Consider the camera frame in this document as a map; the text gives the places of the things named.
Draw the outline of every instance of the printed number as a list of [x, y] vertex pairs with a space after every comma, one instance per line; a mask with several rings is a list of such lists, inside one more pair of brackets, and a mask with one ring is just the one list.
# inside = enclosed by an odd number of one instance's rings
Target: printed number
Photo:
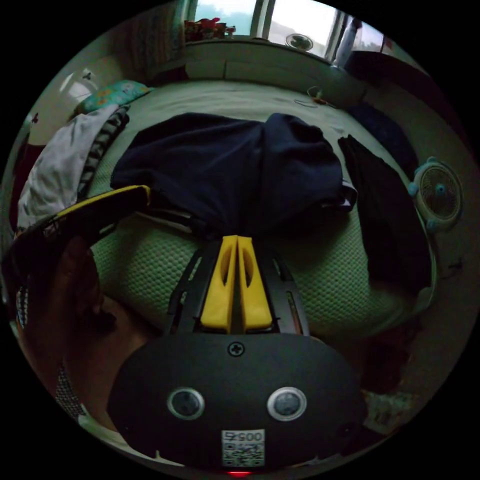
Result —
[[233, 442], [233, 441], [237, 441], [237, 442], [245, 442], [245, 441], [247, 441], [247, 442], [253, 442], [253, 441], [261, 442], [263, 440], [263, 435], [259, 431], [255, 432], [255, 433], [252, 433], [252, 432], [235, 433], [234, 431], [226, 431], [224, 433], [224, 437], [225, 437], [226, 440], [230, 440], [231, 442]]

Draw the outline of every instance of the quilted mattress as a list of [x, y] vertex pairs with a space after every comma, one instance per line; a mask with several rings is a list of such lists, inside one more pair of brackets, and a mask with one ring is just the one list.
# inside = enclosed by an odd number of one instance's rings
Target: quilted mattress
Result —
[[[408, 179], [390, 154], [352, 117], [294, 100], [305, 95], [277, 87], [226, 81], [167, 85], [132, 103], [130, 123], [100, 162], [89, 196], [110, 189], [112, 171], [135, 134], [174, 115], [211, 113], [264, 121], [272, 113], [296, 115], [322, 129], [349, 180], [337, 140], [352, 135]], [[436, 287], [432, 258], [431, 288], [411, 298], [391, 285], [371, 284], [357, 209], [334, 217], [322, 232], [300, 239], [270, 239], [295, 278], [312, 332], [324, 336], [364, 337], [396, 326], [429, 306]], [[165, 325], [170, 293], [193, 252], [201, 245], [188, 234], [132, 215], [93, 247], [102, 287], [154, 325]]]

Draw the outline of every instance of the white blanket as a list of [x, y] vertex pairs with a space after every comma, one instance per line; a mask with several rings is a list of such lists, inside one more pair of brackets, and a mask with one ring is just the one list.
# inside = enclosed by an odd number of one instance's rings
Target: white blanket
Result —
[[119, 108], [113, 104], [80, 114], [58, 130], [31, 169], [18, 201], [18, 223], [26, 229], [77, 202], [77, 189], [95, 137]]

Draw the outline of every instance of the pillow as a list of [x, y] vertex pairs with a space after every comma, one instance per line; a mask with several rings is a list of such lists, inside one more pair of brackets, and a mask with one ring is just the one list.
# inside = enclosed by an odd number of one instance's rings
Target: pillow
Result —
[[112, 104], [129, 104], [139, 97], [143, 97], [152, 90], [153, 88], [149, 88], [143, 83], [137, 81], [118, 81], [87, 97], [78, 105], [76, 110], [80, 114], [88, 114]]

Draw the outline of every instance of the cable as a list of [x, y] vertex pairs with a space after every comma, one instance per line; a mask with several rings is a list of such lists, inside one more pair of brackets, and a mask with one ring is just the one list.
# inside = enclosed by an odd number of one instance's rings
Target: cable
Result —
[[[313, 89], [318, 89], [315, 94], [312, 93]], [[326, 100], [322, 99], [322, 89], [318, 85], [313, 85], [307, 88], [306, 94], [315, 104], [327, 105], [328, 107], [332, 107], [333, 109], [337, 108], [335, 105], [332, 105], [331, 103], [328, 103]], [[307, 105], [307, 100], [294, 100], [294, 102], [301, 105], [302, 107], [307, 107], [308, 109], [318, 108], [318, 105]]]

